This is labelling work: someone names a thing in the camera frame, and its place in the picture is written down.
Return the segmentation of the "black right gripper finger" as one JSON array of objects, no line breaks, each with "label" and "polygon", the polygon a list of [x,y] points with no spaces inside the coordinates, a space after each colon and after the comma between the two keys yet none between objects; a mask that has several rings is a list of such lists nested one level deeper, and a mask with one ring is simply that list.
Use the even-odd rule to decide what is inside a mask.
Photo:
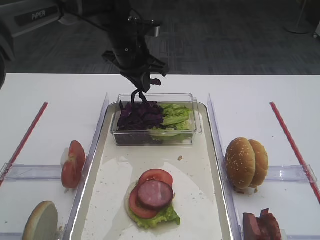
[{"label": "black right gripper finger", "polygon": [[148,92],[151,88],[151,75],[149,72],[142,74],[142,90]]}]

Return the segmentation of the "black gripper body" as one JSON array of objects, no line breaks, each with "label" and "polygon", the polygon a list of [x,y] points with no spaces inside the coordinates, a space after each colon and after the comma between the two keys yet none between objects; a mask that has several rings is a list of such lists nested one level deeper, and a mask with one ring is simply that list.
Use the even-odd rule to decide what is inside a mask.
[{"label": "black gripper body", "polygon": [[167,63],[151,55],[146,37],[158,37],[159,20],[146,20],[129,17],[125,22],[111,26],[107,33],[111,50],[102,54],[102,58],[113,64],[121,73],[159,73],[166,76],[169,72]]}]

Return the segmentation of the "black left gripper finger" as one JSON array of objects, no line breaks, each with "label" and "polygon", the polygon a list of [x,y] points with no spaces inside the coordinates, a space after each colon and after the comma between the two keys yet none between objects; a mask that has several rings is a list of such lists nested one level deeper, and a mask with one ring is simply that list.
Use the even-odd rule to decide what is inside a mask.
[{"label": "black left gripper finger", "polygon": [[125,73],[124,77],[128,79],[139,91],[144,90],[141,73]]}]

